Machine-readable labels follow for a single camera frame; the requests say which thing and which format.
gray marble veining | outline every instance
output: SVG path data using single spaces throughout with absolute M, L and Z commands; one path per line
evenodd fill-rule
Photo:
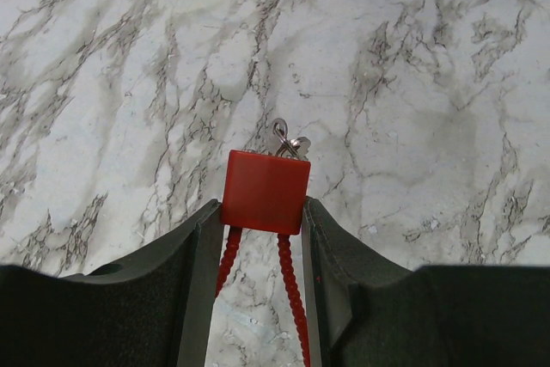
M 550 0 L 0 0 L 0 259 L 143 246 L 280 116 L 309 194 L 391 260 L 548 265 L 549 33 Z M 302 365 L 278 271 L 245 232 L 208 366 Z

metal clip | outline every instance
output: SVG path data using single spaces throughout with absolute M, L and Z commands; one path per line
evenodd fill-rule
M 306 157 L 309 147 L 311 146 L 311 141 L 306 137 L 299 137 L 289 140 L 288 135 L 288 126 L 284 119 L 277 118 L 275 119 L 270 127 L 272 136 L 269 137 L 267 143 L 267 150 L 270 155 L 273 156 L 282 156 L 282 157 L 291 157 L 298 159 L 300 161 L 307 161 Z

marble surface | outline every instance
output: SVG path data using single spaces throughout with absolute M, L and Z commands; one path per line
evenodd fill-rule
M 549 33 L 550 0 L 0 0 L 0 260 L 143 246 L 280 116 L 391 260 L 549 265 Z M 274 238 L 229 281 L 206 365 L 302 365 Z

red twisted cord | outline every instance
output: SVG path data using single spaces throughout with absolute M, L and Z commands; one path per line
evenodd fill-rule
M 219 273 L 216 283 L 216 297 L 222 290 L 227 277 L 231 272 L 231 267 L 235 263 L 239 244 L 241 243 L 242 228 L 231 227 L 229 235 L 223 251 L 222 262 L 220 263 Z M 292 256 L 290 253 L 290 237 L 288 235 L 278 234 L 278 256 L 281 263 L 281 273 L 283 273 L 284 287 L 290 302 L 290 309 L 294 315 L 294 323 L 298 331 L 298 339 L 302 345 L 303 363 L 306 367 L 310 367 L 309 360 L 309 338 L 308 338 L 308 321 L 305 311 L 303 310 L 300 291 L 296 283 L 294 268 L 292 267 Z
M 225 244 L 225 251 L 223 251 L 222 262 L 220 263 L 220 270 L 217 274 L 216 282 L 216 297 L 220 293 L 227 281 L 227 277 L 231 272 L 231 267 L 235 262 L 237 251 L 239 250 L 239 244 L 241 243 L 242 228 L 231 227 L 229 228 L 229 234 L 227 237 L 227 243 Z
M 278 257 L 281 263 L 281 272 L 283 273 L 284 287 L 289 296 L 290 309 L 294 315 L 294 323 L 298 331 L 298 338 L 302 345 L 303 363 L 306 367 L 310 366 L 309 360 L 309 337 L 308 321 L 306 313 L 303 310 L 300 291 L 296 283 L 294 268 L 292 267 L 292 256 L 290 254 L 290 237 L 288 235 L 278 234 Z

red square block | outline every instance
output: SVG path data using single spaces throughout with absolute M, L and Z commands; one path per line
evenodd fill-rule
M 241 228 L 297 235 L 308 190 L 309 162 L 232 150 L 222 222 Z

